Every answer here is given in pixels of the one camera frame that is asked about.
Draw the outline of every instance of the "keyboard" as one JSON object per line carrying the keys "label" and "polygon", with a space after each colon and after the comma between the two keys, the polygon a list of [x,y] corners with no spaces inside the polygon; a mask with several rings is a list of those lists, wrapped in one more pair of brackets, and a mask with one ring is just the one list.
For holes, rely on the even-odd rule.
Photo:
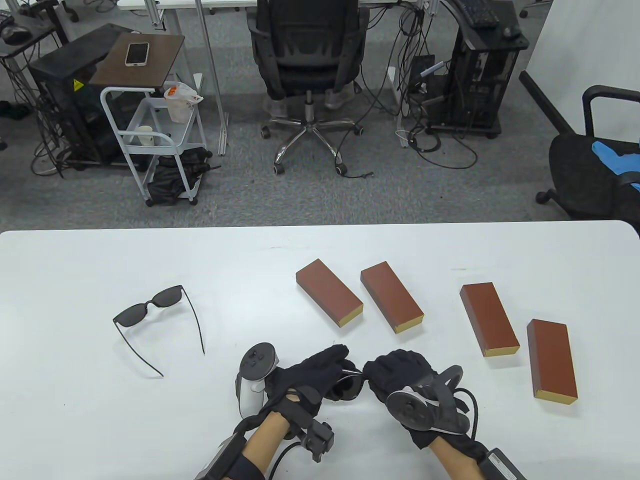
{"label": "keyboard", "polygon": [[500,19],[487,0],[449,0],[473,29],[496,28]]}

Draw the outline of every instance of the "sunglasses temple arm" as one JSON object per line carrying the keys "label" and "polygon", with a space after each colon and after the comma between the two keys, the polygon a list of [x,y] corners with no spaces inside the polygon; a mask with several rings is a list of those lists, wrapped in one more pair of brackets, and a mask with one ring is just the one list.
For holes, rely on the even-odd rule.
{"label": "sunglasses temple arm", "polygon": [[149,367],[153,368],[153,370],[155,370],[155,371],[158,373],[158,375],[160,375],[162,378],[164,378],[164,375],[162,375],[162,372],[161,372],[160,370],[158,370],[158,369],[157,369],[157,368],[155,368],[152,364],[150,364],[148,361],[146,361],[144,358],[142,358],[142,357],[140,356],[140,354],[139,354],[139,353],[138,353],[138,352],[137,352],[137,351],[136,351],[136,350],[131,346],[131,344],[130,344],[130,343],[129,343],[129,341],[127,340],[127,337],[125,337],[125,336],[124,336],[124,333],[122,333],[122,330],[120,329],[120,327],[118,326],[118,324],[117,324],[117,323],[115,323],[115,322],[114,322],[113,324],[114,324],[114,325],[116,326],[116,328],[118,329],[118,332],[119,332],[119,333],[120,333],[120,335],[122,336],[122,339],[125,341],[125,343],[126,343],[127,345],[129,345],[129,348],[131,348],[131,351],[132,351],[133,353],[135,353],[135,354],[136,354],[136,357],[138,357],[140,360],[142,360],[143,362],[145,362]]}
{"label": "sunglasses temple arm", "polygon": [[202,330],[200,329],[200,322],[198,321],[198,314],[196,313],[196,309],[193,308],[193,304],[191,303],[191,299],[189,298],[189,295],[187,295],[187,290],[184,289],[184,287],[182,288],[182,291],[184,292],[184,296],[187,298],[187,301],[189,302],[189,305],[191,305],[191,310],[193,311],[193,316],[196,317],[196,323],[198,324],[198,333],[200,334],[200,345],[202,346],[202,354],[204,355],[204,342],[202,341]]}

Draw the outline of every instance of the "white cup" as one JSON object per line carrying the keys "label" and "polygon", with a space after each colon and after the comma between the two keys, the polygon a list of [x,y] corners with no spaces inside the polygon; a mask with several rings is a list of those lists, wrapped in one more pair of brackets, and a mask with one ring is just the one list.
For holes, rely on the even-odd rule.
{"label": "white cup", "polygon": [[[152,132],[152,131],[154,130],[149,125],[140,125],[136,129],[136,132]],[[156,144],[154,142],[155,138],[153,137],[153,135],[140,135],[138,136],[138,138],[140,139],[140,144],[143,147],[153,147]]]}

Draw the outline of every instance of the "hand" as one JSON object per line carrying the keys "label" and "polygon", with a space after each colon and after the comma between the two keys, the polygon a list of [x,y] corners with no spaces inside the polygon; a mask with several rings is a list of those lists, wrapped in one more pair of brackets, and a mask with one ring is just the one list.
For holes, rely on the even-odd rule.
{"label": "hand", "polygon": [[298,365],[276,368],[265,380],[269,401],[263,410],[273,407],[287,394],[295,394],[300,399],[300,406],[315,417],[320,410],[320,402],[310,401],[300,387],[311,387],[319,393],[320,400],[326,397],[342,376],[342,365],[348,354],[349,349],[345,345],[333,345]]}
{"label": "hand", "polygon": [[[421,354],[405,350],[395,350],[388,355],[379,356],[373,362],[367,362],[363,373],[369,380],[369,388],[382,403],[396,390],[402,390],[404,387],[415,385],[419,380],[438,374]],[[462,400],[456,398],[456,404],[463,412],[468,411]],[[428,447],[440,436],[456,450],[476,461],[483,459],[487,452],[483,444],[468,435],[452,435],[433,430],[416,431],[409,428],[407,430],[419,449]]]}
{"label": "hand", "polygon": [[[373,362],[367,362],[362,372],[369,380],[369,388],[382,403],[396,390],[438,374],[422,355],[405,350],[395,350],[388,355],[379,356]],[[428,447],[438,436],[434,431],[407,430],[419,449]]]}

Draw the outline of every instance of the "office chair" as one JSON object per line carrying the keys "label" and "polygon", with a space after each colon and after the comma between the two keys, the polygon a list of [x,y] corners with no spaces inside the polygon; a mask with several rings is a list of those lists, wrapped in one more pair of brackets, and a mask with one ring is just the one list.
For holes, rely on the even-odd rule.
{"label": "office chair", "polygon": [[597,97],[640,103],[640,92],[602,85],[582,96],[586,135],[564,133],[549,148],[549,167],[555,189],[538,192],[536,202],[555,201],[576,220],[623,220],[640,233],[640,172],[613,173],[593,152],[601,141],[619,156],[640,154],[638,143],[597,138],[593,130],[591,101]]}
{"label": "office chair", "polygon": [[358,0],[258,0],[257,8],[247,8],[246,21],[253,58],[269,96],[282,100],[305,95],[303,120],[272,117],[262,126],[263,138],[269,138],[269,126],[297,130],[278,149],[273,171],[283,173],[283,155],[305,133],[312,133],[333,154],[335,171],[344,175],[342,156],[321,131],[353,130],[361,135],[362,127],[350,119],[317,120],[312,96],[328,89],[339,92],[360,73],[369,9],[358,9]]}
{"label": "office chair", "polygon": [[536,0],[533,3],[530,3],[528,5],[525,5],[522,10],[520,10],[520,18],[521,19],[526,19],[529,16],[529,8],[535,7],[535,6],[542,6],[542,5],[546,5],[549,3],[553,3],[554,0]]}

